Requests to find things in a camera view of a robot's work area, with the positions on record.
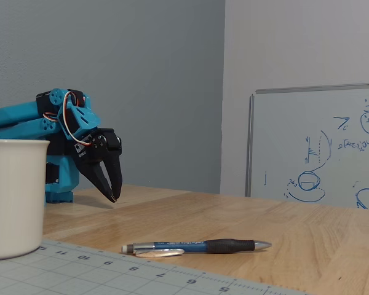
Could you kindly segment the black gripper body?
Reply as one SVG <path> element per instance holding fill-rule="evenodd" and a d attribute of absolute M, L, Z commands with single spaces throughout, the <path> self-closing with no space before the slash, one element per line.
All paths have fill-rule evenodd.
<path fill-rule="evenodd" d="M 86 145 L 74 145 L 74 163 L 81 166 L 93 165 L 108 159 L 114 151 L 114 130 L 112 128 L 96 128 L 83 138 Z"/>

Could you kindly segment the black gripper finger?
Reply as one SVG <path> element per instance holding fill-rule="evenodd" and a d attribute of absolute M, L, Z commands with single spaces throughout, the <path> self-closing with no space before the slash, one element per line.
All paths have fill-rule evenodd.
<path fill-rule="evenodd" d="M 112 200 L 117 201 L 121 195 L 122 172 L 120 156 L 122 154 L 121 139 L 113 129 L 109 129 L 105 135 L 108 150 L 108 164 L 106 165 L 109 179 L 111 181 Z"/>
<path fill-rule="evenodd" d="M 80 163 L 78 170 L 83 174 L 110 202 L 117 202 L 117 173 L 115 166 L 104 161 L 108 178 L 104 175 L 99 163 Z"/>

